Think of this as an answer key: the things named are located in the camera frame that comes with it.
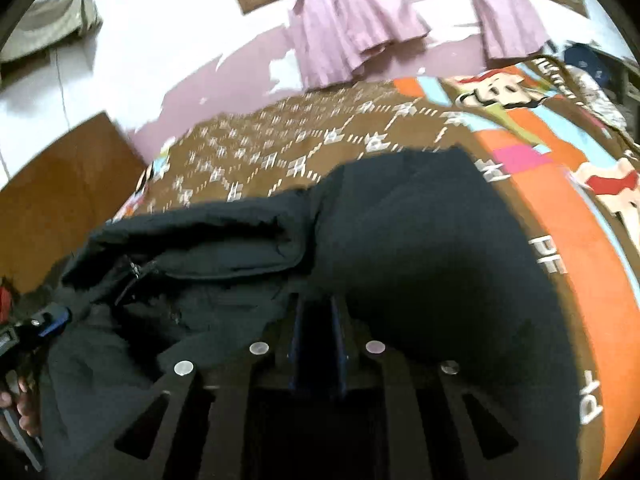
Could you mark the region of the person's left hand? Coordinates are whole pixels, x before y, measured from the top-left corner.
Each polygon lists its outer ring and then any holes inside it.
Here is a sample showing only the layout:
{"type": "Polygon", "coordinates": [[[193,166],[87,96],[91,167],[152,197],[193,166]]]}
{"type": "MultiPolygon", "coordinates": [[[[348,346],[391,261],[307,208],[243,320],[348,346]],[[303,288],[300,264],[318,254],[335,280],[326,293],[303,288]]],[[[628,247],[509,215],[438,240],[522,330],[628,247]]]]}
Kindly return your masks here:
{"type": "Polygon", "coordinates": [[[1,408],[16,408],[18,424],[31,437],[40,436],[39,398],[25,377],[17,379],[17,393],[1,391],[1,408]]]}

